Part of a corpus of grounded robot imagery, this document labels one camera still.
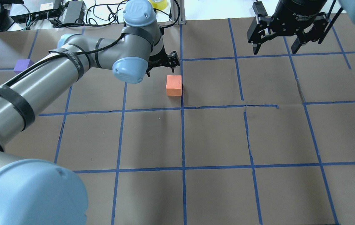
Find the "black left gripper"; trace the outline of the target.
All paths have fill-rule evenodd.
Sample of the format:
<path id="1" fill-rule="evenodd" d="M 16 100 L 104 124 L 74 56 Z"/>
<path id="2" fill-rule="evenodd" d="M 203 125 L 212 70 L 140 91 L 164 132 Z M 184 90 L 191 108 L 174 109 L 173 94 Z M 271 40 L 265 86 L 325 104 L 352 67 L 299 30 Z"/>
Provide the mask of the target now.
<path id="1" fill-rule="evenodd" d="M 150 70 L 152 70 L 152 68 L 167 67 L 171 69 L 172 73 L 175 73 L 175 68 L 180 67 L 178 53 L 176 51 L 170 52 L 169 55 L 166 53 L 163 43 L 164 28 L 159 27 L 159 30 L 160 37 L 153 47 L 152 55 L 149 56 L 148 67 L 146 70 L 146 75 L 149 78 L 151 77 Z"/>

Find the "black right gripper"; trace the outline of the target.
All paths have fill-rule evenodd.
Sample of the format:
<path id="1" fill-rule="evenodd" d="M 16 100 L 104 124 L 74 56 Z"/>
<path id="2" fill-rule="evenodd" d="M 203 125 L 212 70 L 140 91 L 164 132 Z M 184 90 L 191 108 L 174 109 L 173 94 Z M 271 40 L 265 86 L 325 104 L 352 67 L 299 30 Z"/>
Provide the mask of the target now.
<path id="1" fill-rule="evenodd" d="M 322 12 L 325 4 L 326 0 L 279 0 L 275 12 L 268 16 L 261 1 L 253 2 L 255 17 L 247 31 L 253 54 L 258 55 L 262 43 L 275 37 L 296 35 L 292 54 L 309 41 L 319 41 L 328 25 L 326 13 Z"/>

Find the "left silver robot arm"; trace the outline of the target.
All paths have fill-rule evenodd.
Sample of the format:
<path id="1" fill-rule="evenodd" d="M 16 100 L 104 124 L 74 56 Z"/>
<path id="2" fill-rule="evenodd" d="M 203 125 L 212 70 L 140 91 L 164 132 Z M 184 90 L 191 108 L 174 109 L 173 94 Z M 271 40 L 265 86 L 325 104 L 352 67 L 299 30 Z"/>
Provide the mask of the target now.
<path id="1" fill-rule="evenodd" d="M 129 0 L 116 40 L 64 34 L 49 54 L 0 85 L 0 225 L 84 225 L 88 194 L 73 171 L 41 159 L 5 153 L 4 147 L 90 68 L 108 69 L 137 84 L 152 68 L 179 66 L 166 54 L 152 4 Z"/>

